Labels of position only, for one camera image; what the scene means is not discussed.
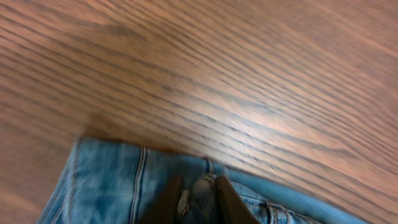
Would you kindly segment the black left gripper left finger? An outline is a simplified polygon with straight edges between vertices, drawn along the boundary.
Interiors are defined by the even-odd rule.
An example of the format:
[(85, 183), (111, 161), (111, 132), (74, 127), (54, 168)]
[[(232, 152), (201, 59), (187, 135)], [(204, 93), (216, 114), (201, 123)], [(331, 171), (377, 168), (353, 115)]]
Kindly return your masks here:
[(182, 187), (181, 175), (172, 177), (152, 207), (138, 221), (138, 224), (174, 224)]

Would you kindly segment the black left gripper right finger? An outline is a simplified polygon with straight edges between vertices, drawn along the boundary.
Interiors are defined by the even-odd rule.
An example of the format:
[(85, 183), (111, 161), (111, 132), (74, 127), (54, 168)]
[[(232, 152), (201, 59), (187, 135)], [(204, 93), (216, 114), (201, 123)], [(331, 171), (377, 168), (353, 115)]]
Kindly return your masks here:
[(222, 224), (259, 224), (225, 176), (215, 180)]

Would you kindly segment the blue denim jeans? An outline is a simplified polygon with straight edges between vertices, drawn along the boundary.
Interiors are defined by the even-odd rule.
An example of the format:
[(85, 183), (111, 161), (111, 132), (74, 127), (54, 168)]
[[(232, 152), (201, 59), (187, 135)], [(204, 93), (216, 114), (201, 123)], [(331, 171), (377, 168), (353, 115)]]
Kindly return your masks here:
[(123, 142), (76, 141), (40, 223), (138, 223), (175, 175), (175, 223), (222, 223), (215, 180), (225, 176), (259, 223), (358, 223), (328, 203), (210, 159)]

